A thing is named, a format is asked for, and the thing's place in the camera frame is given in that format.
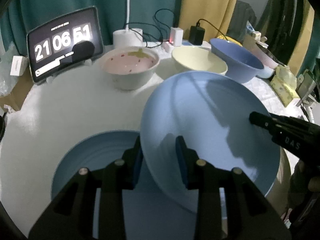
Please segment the dark blue bowl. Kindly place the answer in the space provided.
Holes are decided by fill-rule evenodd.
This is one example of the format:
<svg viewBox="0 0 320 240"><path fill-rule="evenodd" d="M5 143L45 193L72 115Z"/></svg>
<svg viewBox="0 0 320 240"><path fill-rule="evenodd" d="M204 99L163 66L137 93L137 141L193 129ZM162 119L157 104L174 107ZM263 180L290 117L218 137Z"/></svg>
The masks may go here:
<svg viewBox="0 0 320 240"><path fill-rule="evenodd" d="M238 83L247 83L264 70L262 62L249 50L219 38L210 40L211 51L228 66L227 77Z"/></svg>

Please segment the light blue plate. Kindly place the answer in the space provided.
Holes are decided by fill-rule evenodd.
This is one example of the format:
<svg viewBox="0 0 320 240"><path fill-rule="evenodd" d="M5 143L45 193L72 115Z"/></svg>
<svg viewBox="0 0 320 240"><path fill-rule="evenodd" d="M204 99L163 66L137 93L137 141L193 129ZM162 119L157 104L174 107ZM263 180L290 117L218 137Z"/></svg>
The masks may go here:
<svg viewBox="0 0 320 240"><path fill-rule="evenodd" d="M249 115L268 115L262 102L245 86L210 72L183 72L163 81L144 107L140 141L157 186L183 208L196 212L198 192L181 178L175 140L213 166L241 168L264 195L278 173L280 148Z"/></svg>

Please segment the cream yellow bowl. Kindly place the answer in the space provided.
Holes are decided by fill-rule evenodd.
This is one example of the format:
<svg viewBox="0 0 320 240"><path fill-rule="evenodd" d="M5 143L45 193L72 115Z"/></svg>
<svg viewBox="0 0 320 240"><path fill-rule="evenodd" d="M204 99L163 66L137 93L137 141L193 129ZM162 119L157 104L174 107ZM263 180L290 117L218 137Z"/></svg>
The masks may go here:
<svg viewBox="0 0 320 240"><path fill-rule="evenodd" d="M200 47L177 47L172 51L171 57L179 73L187 71L207 71L225 75L228 71L228 66L225 61L211 51Z"/></svg>

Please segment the pink strawberry bowl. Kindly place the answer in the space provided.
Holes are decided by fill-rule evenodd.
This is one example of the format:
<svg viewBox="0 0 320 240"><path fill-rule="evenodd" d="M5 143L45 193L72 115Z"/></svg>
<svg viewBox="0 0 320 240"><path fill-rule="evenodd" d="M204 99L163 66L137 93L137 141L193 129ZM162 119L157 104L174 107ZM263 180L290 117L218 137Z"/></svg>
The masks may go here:
<svg viewBox="0 0 320 240"><path fill-rule="evenodd" d="M152 78L160 60L150 48L126 47L107 52L101 57L100 65L114 88L137 90Z"/></svg>

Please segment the yellow tissue box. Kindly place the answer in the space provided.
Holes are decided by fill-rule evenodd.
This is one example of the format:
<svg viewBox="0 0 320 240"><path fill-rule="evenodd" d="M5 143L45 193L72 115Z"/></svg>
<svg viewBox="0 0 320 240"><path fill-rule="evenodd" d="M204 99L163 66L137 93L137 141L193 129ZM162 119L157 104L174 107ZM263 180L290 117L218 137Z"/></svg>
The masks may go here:
<svg viewBox="0 0 320 240"><path fill-rule="evenodd" d="M284 107L298 102L299 95L296 92L297 78L292 74L288 66L281 64L277 66L270 85Z"/></svg>

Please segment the light blue stacked bowl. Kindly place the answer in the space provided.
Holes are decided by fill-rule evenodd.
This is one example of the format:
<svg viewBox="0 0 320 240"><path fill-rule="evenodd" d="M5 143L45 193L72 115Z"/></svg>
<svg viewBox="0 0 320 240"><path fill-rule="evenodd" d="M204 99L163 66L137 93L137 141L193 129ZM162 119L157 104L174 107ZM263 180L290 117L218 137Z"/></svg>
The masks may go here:
<svg viewBox="0 0 320 240"><path fill-rule="evenodd" d="M257 73L256 77L261 79L269 79L273 74L274 69L264 66L264 68Z"/></svg>

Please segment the white textured tablecloth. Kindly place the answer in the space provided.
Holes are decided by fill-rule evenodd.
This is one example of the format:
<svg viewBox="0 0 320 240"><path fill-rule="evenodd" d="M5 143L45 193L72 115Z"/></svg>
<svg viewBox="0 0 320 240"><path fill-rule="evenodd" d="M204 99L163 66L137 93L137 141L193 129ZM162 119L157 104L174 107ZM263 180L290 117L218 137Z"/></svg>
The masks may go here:
<svg viewBox="0 0 320 240"><path fill-rule="evenodd" d="M164 59L146 85L122 92L97 64L84 65L31 89L22 108L8 115L1 142L1 202L23 235L49 204L66 152L100 132L139 129L148 97L173 71Z"/></svg>

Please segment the yellow wet wipes pack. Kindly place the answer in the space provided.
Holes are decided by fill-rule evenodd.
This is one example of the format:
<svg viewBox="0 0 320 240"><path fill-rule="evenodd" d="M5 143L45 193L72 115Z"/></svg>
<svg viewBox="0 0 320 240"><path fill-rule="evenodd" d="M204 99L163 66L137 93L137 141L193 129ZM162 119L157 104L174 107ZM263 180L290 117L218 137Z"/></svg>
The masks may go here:
<svg viewBox="0 0 320 240"><path fill-rule="evenodd" d="M219 35L217 38L219 38L221 40L228 41L228 42L232 42L232 43L237 44L242 47L242 44L240 42L238 42L237 40L234 40L231 37L228 37L228 36L224 37L223 35Z"/></svg>

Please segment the cardboard box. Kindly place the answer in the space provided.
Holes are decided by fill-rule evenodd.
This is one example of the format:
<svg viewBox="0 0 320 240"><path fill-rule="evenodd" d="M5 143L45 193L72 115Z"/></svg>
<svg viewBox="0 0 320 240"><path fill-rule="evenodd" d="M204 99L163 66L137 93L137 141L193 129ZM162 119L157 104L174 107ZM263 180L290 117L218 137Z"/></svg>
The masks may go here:
<svg viewBox="0 0 320 240"><path fill-rule="evenodd" d="M1 109L5 112L8 109L19 111L33 85L34 83L31 74L26 70L24 74L18 78L18 81L11 93L7 96L1 97Z"/></svg>

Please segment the yellow curtain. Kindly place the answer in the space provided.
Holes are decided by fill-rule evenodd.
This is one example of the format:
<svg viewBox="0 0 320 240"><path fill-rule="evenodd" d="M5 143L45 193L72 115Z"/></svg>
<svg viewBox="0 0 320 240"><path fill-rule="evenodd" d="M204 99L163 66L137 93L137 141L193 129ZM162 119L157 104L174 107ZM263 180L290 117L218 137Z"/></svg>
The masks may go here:
<svg viewBox="0 0 320 240"><path fill-rule="evenodd" d="M199 19L205 29L204 40L209 41L225 34L229 27L236 0L182 0L178 26L184 30L184 39L189 38L190 28Z"/></svg>

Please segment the white charger adapter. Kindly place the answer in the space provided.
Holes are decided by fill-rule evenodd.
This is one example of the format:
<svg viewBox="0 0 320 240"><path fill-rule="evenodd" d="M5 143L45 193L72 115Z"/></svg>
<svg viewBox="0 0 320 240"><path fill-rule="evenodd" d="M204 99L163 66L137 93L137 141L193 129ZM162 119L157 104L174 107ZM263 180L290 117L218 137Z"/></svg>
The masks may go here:
<svg viewBox="0 0 320 240"><path fill-rule="evenodd" d="M175 47L180 47L183 40L183 29L177 27L170 28L169 43Z"/></svg>

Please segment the white power strip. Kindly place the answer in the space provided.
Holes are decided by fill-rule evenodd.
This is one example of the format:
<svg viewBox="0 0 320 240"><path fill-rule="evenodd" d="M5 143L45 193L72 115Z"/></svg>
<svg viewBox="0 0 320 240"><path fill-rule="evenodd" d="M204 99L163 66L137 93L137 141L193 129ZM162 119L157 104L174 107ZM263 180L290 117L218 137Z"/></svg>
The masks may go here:
<svg viewBox="0 0 320 240"><path fill-rule="evenodd" d="M204 48L206 50L211 50L211 45L210 43L208 43L207 41L203 41L201 45L194 45L192 43L190 43L188 40L182 40L182 44L181 46L189 46L189 47L200 47L200 48ZM166 52L171 54L172 51L175 48L178 48L178 46L174 46L173 44L171 44L169 41L165 41L162 43L161 48Z"/></svg>

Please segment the small white box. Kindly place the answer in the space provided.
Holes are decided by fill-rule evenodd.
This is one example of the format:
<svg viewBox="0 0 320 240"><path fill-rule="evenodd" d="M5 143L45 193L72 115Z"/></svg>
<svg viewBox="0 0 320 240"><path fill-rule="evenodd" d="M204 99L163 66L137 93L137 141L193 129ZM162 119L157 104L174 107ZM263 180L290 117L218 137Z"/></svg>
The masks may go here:
<svg viewBox="0 0 320 240"><path fill-rule="evenodd" d="M11 63L11 76L22 76L28 67L28 59L24 56L13 56Z"/></svg>

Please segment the tablet showing clock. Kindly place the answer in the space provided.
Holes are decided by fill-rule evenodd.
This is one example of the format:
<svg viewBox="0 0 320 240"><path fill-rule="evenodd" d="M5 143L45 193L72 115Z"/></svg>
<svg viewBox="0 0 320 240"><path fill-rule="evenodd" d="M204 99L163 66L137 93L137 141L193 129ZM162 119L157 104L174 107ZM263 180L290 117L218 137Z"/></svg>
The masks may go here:
<svg viewBox="0 0 320 240"><path fill-rule="evenodd" d="M27 49L35 84L96 58L104 52L97 8L79 9L31 30Z"/></svg>

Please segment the white desk lamp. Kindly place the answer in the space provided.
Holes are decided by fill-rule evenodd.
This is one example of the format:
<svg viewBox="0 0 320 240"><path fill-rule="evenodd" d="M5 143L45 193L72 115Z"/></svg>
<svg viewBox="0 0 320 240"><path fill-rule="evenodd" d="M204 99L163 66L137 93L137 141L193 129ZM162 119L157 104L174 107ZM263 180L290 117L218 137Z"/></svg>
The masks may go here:
<svg viewBox="0 0 320 240"><path fill-rule="evenodd" d="M142 29L130 29L130 0L126 0L126 17L124 27L113 32L114 49L141 47L143 45Z"/></svg>

